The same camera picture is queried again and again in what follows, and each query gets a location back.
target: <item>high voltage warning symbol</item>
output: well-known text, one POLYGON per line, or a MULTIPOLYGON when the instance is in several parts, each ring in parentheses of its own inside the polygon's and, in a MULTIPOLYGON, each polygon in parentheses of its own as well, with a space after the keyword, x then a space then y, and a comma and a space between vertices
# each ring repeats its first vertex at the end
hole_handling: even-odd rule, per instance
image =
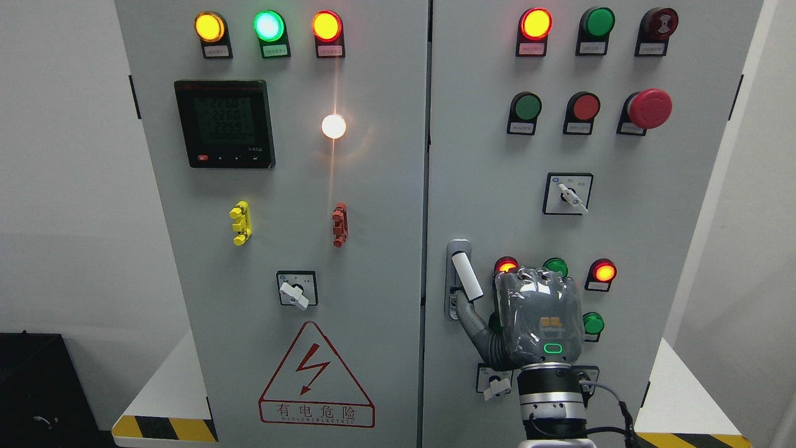
POLYGON ((259 398, 266 423, 372 428, 376 407, 329 338, 302 325, 259 398))

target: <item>green indicator light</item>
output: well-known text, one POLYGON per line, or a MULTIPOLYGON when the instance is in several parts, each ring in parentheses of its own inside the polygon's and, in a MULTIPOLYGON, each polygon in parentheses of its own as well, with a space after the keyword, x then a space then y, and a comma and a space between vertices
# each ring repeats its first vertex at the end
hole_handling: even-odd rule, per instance
POLYGON ((604 37, 613 30, 615 23, 614 11, 608 8, 592 8, 586 12, 583 27, 594 37, 604 37))
POLYGON ((514 107, 514 111, 517 113, 517 116, 523 120, 533 120, 539 115, 541 110, 542 103, 539 101, 539 98, 536 98, 533 95, 523 96, 517 102, 517 106, 514 107))
POLYGON ((583 326, 588 335, 598 335, 605 329, 605 321, 597 312, 587 312, 583 315, 583 326))
POLYGON ((285 21, 275 11, 262 11, 254 17, 254 31, 266 42, 278 41, 285 34, 285 21))
POLYGON ((553 272, 561 274, 561 277, 566 277, 569 275, 569 268, 567 267, 566 261, 560 258, 550 258, 544 262, 544 267, 553 272))
POLYGON ((564 352, 564 347, 561 344, 545 344, 544 352, 548 355, 560 355, 564 352))

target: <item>gray metal panel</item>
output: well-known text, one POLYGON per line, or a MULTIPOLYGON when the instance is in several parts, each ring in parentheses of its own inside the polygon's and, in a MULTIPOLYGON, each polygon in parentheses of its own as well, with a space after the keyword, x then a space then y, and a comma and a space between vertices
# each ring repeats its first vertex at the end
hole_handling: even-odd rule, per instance
MULTIPOLYGON (((427 2, 116 6, 222 446, 414 446, 427 2), (289 59, 259 56, 252 19, 271 8, 287 23, 289 59), (342 17, 344 60, 314 55, 310 21, 321 9, 342 17), (202 10, 227 20, 232 60, 202 58, 193 32, 202 10), (276 168, 189 168, 172 86, 178 79, 266 80, 276 168), (320 123, 335 109, 348 132, 333 145, 320 123), (254 230, 235 247, 228 212, 241 199, 254 230), (348 204, 350 237, 335 249, 330 216, 338 201, 348 204), (317 271, 319 306, 281 306, 279 269, 317 271), (373 401, 374 428, 260 421, 259 397, 306 320, 318 323, 373 401)), ((318 382, 333 395, 346 381, 341 372, 330 367, 318 382)))
MULTIPOLYGON (((425 446, 512 446, 524 438, 516 392, 488 403, 474 393, 478 354, 443 315, 452 238, 472 241, 485 290, 503 255, 530 265, 562 257, 581 284, 594 260, 613 260, 611 291, 583 295, 583 311, 600 312, 607 329, 578 364, 598 364, 600 381, 638 410, 762 2, 667 3, 605 1, 617 18, 607 56, 575 57, 590 2, 434 2, 425 446), (532 6, 553 15, 548 55, 515 57, 517 23, 532 6), (638 23, 655 6, 675 8, 679 29, 668 56, 636 58, 638 23), (625 99, 652 87, 672 96, 670 120, 646 137, 617 136, 625 99), (524 90, 544 103, 537 134, 508 136, 509 103, 524 90), (583 90, 602 101, 595 133, 563 136, 567 102, 583 90), (595 175, 588 216, 541 213, 550 171, 595 175)), ((491 300, 477 307, 486 318, 491 300)), ((588 418, 588 426, 622 422, 600 391, 588 418)), ((595 441, 617 446, 616 437, 595 441)))

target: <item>switch knob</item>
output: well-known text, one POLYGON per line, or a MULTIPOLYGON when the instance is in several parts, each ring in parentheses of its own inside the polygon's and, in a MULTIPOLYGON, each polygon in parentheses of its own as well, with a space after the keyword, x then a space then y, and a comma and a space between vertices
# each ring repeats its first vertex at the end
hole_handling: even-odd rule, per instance
POLYGON ((493 379, 490 381, 489 389, 484 391, 484 401, 489 401, 495 397, 506 395, 511 392, 511 379, 493 379))
POLYGON ((306 311, 306 307, 310 305, 310 300, 304 297, 304 290, 298 286, 291 286, 287 282, 283 282, 279 287, 279 293, 287 297, 287 299, 302 311, 306 311))
POLYGON ((561 196, 565 201, 569 202, 569 205, 575 207, 582 214, 589 213, 586 205, 583 204, 583 201, 580 200, 578 195, 571 188, 567 187, 563 183, 559 183, 558 187, 561 189, 561 196))
POLYGON ((655 129, 672 115, 672 97, 659 88, 648 88, 631 97, 627 106, 630 121, 641 129, 655 129))

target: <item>white switch handle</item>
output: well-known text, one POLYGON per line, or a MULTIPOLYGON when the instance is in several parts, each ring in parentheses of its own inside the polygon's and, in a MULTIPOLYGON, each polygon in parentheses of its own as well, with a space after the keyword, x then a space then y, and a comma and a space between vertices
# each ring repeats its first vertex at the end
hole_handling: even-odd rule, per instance
POLYGON ((575 194, 575 192, 570 188, 564 185, 563 183, 559 183, 558 187, 561 189, 561 194, 564 196, 564 200, 569 202, 569 205, 575 207, 576 209, 580 210, 582 214, 589 214, 589 210, 586 208, 586 204, 575 194))
POLYGON ((484 391, 484 401, 489 401, 494 397, 506 395, 511 392, 511 379, 504 378, 500 381, 493 379, 490 381, 490 388, 484 391))
POLYGON ((287 282, 282 283, 279 293, 302 311, 306 311, 306 307, 310 305, 310 300, 304 297, 304 291, 297 286, 290 286, 287 282))

